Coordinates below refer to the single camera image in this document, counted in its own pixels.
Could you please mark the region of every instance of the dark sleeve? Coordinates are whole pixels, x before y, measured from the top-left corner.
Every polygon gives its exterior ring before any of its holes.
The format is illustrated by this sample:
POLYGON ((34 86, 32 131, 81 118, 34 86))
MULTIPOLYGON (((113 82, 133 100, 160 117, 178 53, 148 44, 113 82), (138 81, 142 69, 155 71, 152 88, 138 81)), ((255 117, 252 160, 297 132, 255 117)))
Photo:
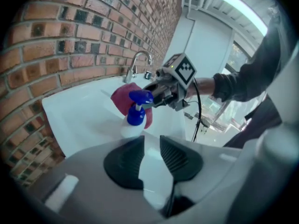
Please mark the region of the dark sleeve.
POLYGON ((229 75, 215 74, 213 96, 222 101, 248 101, 259 96, 272 82, 280 59, 279 33, 269 27, 267 35, 253 57, 239 72, 229 75))

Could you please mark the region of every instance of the person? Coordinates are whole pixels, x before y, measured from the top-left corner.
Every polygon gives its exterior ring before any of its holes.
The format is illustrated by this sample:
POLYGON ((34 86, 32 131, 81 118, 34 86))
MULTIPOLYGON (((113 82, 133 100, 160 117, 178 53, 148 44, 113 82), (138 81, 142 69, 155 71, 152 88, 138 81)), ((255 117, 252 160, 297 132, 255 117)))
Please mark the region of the person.
MULTIPOLYGON (((274 5, 268 9, 272 18, 268 32, 253 57, 239 72, 229 75, 215 74, 213 78, 197 78, 201 95, 221 98, 222 102, 236 100, 246 102, 259 96, 287 64, 298 37, 281 7, 274 5)), ((187 97, 196 95, 193 85, 187 97)), ((258 138, 266 129, 277 126, 281 118, 270 97, 266 99, 246 119, 252 118, 247 127, 234 136, 225 147, 243 148, 246 141, 258 138)))

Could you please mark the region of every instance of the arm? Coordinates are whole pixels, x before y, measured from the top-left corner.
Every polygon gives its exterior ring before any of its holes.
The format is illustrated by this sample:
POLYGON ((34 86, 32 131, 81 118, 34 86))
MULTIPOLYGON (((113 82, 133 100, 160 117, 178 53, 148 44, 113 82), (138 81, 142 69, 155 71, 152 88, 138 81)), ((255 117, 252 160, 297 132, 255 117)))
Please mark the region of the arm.
MULTIPOLYGON (((229 75, 215 74, 213 78, 197 78, 200 94, 213 95, 222 101, 248 101, 259 96, 272 82, 280 59, 279 34, 269 27, 261 45, 240 72, 229 75)), ((195 95, 190 86, 187 97, 195 95)))

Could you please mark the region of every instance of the brick wall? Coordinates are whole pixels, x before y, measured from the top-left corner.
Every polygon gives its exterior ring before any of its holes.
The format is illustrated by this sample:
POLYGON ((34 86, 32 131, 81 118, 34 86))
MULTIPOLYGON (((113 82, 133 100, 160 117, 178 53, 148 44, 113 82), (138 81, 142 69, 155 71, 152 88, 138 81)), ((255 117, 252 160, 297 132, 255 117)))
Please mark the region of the brick wall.
POLYGON ((41 100, 69 87, 163 61, 181 0, 29 0, 15 16, 0 57, 1 156, 24 186, 64 159, 41 100))

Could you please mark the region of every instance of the ceiling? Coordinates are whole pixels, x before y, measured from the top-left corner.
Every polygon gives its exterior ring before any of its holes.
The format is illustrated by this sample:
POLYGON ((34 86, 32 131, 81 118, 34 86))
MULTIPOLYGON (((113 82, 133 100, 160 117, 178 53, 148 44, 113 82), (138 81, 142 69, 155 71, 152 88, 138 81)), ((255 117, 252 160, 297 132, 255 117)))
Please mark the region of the ceiling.
MULTIPOLYGON (((275 0, 242 0, 249 7, 251 7, 264 21, 266 25, 269 24, 270 17, 267 14, 268 7, 272 6, 275 3, 275 0)), ((199 7, 200 9, 211 9, 214 8, 228 18, 230 18, 231 22, 236 22, 240 25, 244 30, 247 31, 247 35, 251 36, 251 39, 254 39, 257 44, 260 44, 263 35, 261 32, 252 24, 252 22, 245 17, 242 13, 240 13, 237 9, 235 9, 230 4, 224 2, 223 0, 192 0, 192 5, 199 7)))

